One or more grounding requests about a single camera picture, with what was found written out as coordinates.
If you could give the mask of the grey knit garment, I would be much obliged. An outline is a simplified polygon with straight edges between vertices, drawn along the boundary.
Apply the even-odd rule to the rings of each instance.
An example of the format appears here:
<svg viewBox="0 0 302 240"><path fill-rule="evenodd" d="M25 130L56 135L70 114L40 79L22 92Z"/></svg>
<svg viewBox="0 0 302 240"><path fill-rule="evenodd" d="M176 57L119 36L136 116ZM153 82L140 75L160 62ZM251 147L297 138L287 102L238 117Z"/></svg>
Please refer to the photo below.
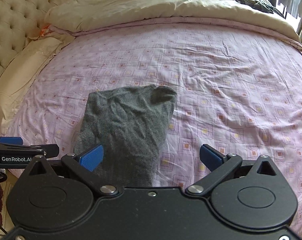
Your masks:
<svg viewBox="0 0 302 240"><path fill-rule="evenodd" d="M176 98L172 88L155 85L90 93L74 153L100 144L100 183L152 186Z"/></svg>

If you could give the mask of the dark clothes pile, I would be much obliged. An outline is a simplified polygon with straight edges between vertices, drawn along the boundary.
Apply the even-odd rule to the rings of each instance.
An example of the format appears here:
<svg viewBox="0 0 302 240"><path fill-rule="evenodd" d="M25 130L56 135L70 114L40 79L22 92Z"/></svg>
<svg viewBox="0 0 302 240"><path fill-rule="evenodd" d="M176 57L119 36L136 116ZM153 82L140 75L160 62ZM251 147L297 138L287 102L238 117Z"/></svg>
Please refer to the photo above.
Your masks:
<svg viewBox="0 0 302 240"><path fill-rule="evenodd" d="M235 0L236 2L247 5L254 10L258 10L268 14L278 14L283 16L283 14L276 9L268 0Z"/></svg>

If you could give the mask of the cream pillow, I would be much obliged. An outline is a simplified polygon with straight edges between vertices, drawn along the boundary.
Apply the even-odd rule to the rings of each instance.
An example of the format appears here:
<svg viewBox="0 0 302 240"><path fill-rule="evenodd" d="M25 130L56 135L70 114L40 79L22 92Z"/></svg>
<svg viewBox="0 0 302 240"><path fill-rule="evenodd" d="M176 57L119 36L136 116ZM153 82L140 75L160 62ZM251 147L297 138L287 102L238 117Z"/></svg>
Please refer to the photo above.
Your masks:
<svg viewBox="0 0 302 240"><path fill-rule="evenodd" d="M0 77L0 121L12 119L21 98L61 44L54 37L31 41L10 62Z"/></svg>

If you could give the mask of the pink patterned bed sheet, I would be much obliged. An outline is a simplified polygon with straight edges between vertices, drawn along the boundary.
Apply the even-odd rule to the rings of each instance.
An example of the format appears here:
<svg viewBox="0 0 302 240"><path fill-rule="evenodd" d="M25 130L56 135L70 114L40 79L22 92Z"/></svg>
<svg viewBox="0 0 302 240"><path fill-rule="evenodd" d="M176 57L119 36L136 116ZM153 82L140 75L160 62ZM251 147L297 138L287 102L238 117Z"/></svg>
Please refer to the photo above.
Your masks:
<svg viewBox="0 0 302 240"><path fill-rule="evenodd" d="M292 228L302 237L302 52L273 36L190 18L80 35L38 75L7 135L69 153L89 93L151 84L177 93L154 185L185 187L208 174L202 144L269 155L297 195Z"/></svg>

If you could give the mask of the cream duvet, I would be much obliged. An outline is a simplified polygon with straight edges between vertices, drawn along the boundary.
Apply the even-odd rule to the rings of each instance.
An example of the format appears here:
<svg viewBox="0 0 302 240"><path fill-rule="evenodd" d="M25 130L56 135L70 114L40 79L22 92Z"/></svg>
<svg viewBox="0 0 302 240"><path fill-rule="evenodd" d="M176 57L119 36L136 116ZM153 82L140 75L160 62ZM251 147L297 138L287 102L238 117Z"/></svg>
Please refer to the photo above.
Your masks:
<svg viewBox="0 0 302 240"><path fill-rule="evenodd" d="M262 12L238 0L67 0L51 8L45 22L79 33L152 18L199 17L250 24L299 41L293 27L275 12Z"/></svg>

